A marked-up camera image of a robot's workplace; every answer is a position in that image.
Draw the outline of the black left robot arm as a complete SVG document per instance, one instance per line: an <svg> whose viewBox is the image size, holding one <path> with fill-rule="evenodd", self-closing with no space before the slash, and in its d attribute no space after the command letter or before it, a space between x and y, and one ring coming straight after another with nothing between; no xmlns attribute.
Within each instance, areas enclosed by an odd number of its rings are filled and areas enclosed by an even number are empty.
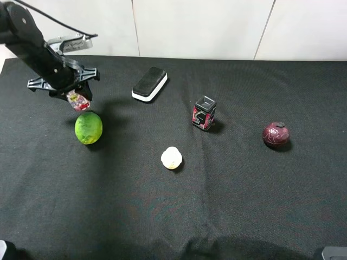
<svg viewBox="0 0 347 260"><path fill-rule="evenodd" d="M23 1L1 3L1 44L22 60L38 77L28 81L31 91L46 90L49 96L73 102L93 98L89 80L99 80L96 68L86 68L65 53L89 49L95 34L75 30L75 35L46 41Z"/></svg>

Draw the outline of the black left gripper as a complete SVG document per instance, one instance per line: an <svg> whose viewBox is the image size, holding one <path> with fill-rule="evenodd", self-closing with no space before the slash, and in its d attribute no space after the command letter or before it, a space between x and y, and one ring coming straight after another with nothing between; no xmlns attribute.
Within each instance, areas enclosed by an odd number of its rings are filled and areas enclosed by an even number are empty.
<svg viewBox="0 0 347 260"><path fill-rule="evenodd" d="M26 64L38 75L28 81L27 87L31 91L47 90L51 97L66 98L66 94L74 90L92 101L88 82L99 80L96 68L87 68L76 60L61 56L46 44L27 43L26 53Z"/></svg>

